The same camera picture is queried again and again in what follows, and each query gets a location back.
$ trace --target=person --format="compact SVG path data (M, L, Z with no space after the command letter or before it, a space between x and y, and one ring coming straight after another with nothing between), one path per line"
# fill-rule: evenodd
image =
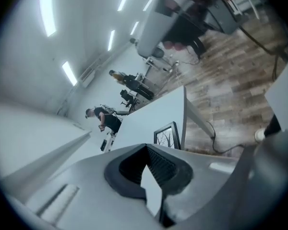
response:
M109 71L109 75L112 76L119 84L125 85L128 89L137 92L144 98L152 100L154 93L144 87L139 81L135 80L133 75L127 75L123 72Z
M174 44L178 51L191 46L198 59L201 59L202 54L206 52L206 48L199 37L204 35L205 32L206 30L195 26L186 18L179 17L162 42L165 49L171 49Z
M260 143L262 142L266 137L270 135L274 135L278 133L281 130L279 122L275 115L273 115L269 125L267 128L260 128L255 132L255 141Z
M211 0L193 0L196 2L196 4L203 4L205 6L209 6L212 4L213 1ZM169 9L175 11L178 8L178 4L174 0L164 0L165 6ZM171 49L174 48L177 51L183 50L186 47L186 36L183 36L182 39L177 37L177 34L180 34L181 31L184 31L185 28L183 25L186 25L187 28L191 28L191 24L189 24L186 20L178 20L178 25L175 25L167 34L167 36L162 40L162 43L165 47L165 49ZM198 34L198 37L201 36L201 33L194 32L194 34Z
M120 129L121 121L114 115L104 110L102 107L94 107L85 111L85 118L97 117L100 120L100 130L104 131L105 127L113 130L114 134Z

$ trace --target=black office chair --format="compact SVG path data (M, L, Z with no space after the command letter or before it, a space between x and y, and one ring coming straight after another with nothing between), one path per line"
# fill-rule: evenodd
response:
M130 106L129 111L135 111L135 106L140 103L138 99L135 99L132 95L128 94L128 92L126 90L122 90L120 92L121 97L127 101L127 103L125 104L124 102L122 102L121 104L126 105L126 107Z

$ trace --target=cable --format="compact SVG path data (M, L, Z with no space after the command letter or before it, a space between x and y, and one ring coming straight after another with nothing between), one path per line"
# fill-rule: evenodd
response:
M179 79L179 77L178 77L177 66L175 67L175 72L176 72L177 80L178 80L178 81L180 82L180 84L182 85L182 83L181 83L181 81L180 81L180 79Z
M161 59L162 61L164 61L165 63L167 63L171 68L173 67L171 64L169 64L165 59Z
M230 151L230 150L232 150L232 149L234 149L234 148L238 148L238 147L245 148L245 146L244 146L243 144L238 144L238 145L233 146L233 147L231 147L231 148L229 148L229 149L227 149L227 150L225 150L225 151L218 151L218 150L216 150L216 149L215 149L216 131L215 131L215 128L213 128L212 124L211 124L209 121L207 121L207 123L211 125L211 128L213 129L213 132L214 132L214 137L213 137L213 141L212 141L212 149L213 149L213 151L214 151L215 153L223 154L223 153L226 153L226 152L228 152L228 151Z
M288 62L288 55L285 52L285 48L288 46L288 43L286 43L283 47L277 46L275 51L271 51L267 49L265 46L263 46L261 43L259 43L255 38L253 38L242 26L239 26L239 28L249 39L251 39L260 48L262 48L267 54L275 56L274 67L272 71L272 81L275 81L277 79L276 70L277 70L278 58L281 57L285 63Z
M190 55L192 55L192 54L190 53L190 51L188 50L188 47L186 47L186 49L187 49L188 53L189 53Z
M192 65L192 66L197 66L199 62L200 62L200 61L198 60L195 64L192 64L192 63L190 63L190 62L181 61L181 63L189 64L189 65Z

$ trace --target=man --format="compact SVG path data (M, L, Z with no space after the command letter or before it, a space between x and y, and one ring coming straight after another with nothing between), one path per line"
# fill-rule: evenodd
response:
M144 98L152 100L154 93L144 87L139 81L135 80L133 75L127 76L123 72L109 71L109 75L112 76L119 84L125 85L128 89L137 92Z
M104 131L105 127L113 130L114 134L120 129L121 121L104 110L102 107L94 107L85 111L85 118L97 117L100 120L100 130Z

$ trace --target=desk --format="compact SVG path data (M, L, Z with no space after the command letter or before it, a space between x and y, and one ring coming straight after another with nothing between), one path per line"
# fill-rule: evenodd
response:
M147 59L143 58L145 60L145 64L149 65L152 68L155 68L157 71L160 71L160 68L157 67L154 63L154 59L152 57L148 57Z
M143 75L143 74L141 74L141 73L140 73L139 76L136 78L136 80L138 80L139 82L143 81L144 79L150 81L154 86L157 86L158 88L160 88L156 83L152 82L149 78L147 78L145 75Z
M113 135L111 133L112 133L112 131L107 133L107 138L105 139L107 141L107 143L106 143L106 146L103 150L103 153L111 151L111 146L112 146L111 143L115 139L115 136L113 137Z
M277 117L282 131L288 130L288 64L268 89L265 97Z
M209 137L213 137L213 129L187 99L186 88L181 86L126 116L111 150L140 143L153 143L154 132L171 122L176 122L183 148L187 117L193 120Z

